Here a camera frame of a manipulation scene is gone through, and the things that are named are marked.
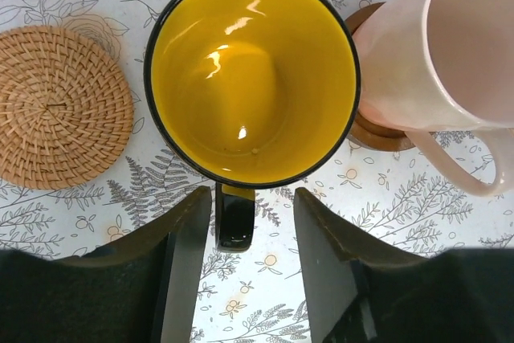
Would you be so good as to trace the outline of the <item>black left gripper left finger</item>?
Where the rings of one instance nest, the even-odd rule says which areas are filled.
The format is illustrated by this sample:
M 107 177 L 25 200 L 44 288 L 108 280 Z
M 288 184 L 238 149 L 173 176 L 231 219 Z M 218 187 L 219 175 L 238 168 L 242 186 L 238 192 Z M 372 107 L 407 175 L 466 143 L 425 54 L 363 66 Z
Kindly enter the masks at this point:
M 82 256 L 2 251 L 2 341 L 187 342 L 210 211 L 211 192 L 201 186 Z

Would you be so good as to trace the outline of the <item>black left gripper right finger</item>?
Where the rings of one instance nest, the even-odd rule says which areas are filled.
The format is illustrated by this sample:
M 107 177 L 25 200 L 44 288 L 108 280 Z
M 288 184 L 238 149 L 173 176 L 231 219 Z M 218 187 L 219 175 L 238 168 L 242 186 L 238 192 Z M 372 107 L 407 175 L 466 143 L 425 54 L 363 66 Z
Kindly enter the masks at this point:
M 510 342 L 513 251 L 403 251 L 304 188 L 294 221 L 315 342 Z

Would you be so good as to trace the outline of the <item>brown wooden coaster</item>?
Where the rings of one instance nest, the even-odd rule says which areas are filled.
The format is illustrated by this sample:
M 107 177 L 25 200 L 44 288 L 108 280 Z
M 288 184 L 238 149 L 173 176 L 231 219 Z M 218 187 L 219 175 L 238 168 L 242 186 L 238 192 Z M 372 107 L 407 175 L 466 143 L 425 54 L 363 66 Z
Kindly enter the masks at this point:
M 345 20 L 345 25 L 353 35 L 383 2 L 372 3 L 354 12 Z M 357 112 L 349 132 L 349 139 L 367 149 L 383 152 L 401 152 L 412 149 L 414 144 L 403 131 L 376 125 Z

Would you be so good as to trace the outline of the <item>woven rattan coaster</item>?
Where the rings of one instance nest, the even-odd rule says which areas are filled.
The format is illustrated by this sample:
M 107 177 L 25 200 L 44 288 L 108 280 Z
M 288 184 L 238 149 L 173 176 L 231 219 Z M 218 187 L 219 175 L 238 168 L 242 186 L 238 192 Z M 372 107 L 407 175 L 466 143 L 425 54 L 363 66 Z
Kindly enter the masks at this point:
M 96 178 L 123 153 L 133 98 L 117 62 L 61 27 L 1 33 L 1 178 L 50 190 Z

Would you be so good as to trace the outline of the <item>yellow glass mug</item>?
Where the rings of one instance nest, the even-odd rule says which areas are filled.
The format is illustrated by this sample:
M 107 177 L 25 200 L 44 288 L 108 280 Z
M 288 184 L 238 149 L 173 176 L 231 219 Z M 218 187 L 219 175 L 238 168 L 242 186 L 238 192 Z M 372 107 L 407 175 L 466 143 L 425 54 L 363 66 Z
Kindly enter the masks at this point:
M 166 144 L 216 184 L 217 248 L 243 252 L 257 191 L 302 180 L 347 137 L 361 73 L 327 0 L 171 0 L 144 86 Z

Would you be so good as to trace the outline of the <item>light pink mug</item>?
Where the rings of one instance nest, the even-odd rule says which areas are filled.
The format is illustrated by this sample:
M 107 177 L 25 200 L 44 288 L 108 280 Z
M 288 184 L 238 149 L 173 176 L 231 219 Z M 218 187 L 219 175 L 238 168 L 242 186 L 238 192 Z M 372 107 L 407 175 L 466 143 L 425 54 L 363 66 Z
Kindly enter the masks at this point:
M 390 0 L 354 32 L 360 114 L 403 131 L 452 184 L 477 196 L 513 187 L 513 0 Z M 493 156 L 481 182 L 434 139 L 471 131 Z

